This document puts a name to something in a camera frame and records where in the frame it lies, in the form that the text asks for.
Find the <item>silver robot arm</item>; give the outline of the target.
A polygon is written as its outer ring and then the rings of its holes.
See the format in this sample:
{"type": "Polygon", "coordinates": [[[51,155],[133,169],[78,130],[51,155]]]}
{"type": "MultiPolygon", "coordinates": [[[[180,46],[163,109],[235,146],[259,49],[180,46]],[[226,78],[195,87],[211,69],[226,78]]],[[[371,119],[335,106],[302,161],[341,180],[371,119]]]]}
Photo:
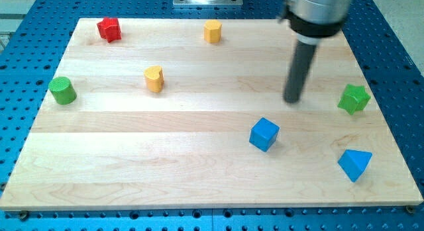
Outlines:
{"type": "Polygon", "coordinates": [[[300,100],[320,41],[341,30],[351,1],[283,0],[278,21],[287,20],[297,38],[283,92],[285,102],[297,103],[300,100]]]}

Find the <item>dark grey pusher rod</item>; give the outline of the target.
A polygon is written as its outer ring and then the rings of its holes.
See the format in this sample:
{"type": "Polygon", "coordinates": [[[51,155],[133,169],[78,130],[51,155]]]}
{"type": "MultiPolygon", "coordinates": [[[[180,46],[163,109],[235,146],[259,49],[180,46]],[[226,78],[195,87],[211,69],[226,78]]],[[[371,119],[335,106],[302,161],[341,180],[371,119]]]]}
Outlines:
{"type": "Polygon", "coordinates": [[[297,41],[284,87],[285,102],[297,103],[300,100],[316,49],[316,45],[297,41]]]}

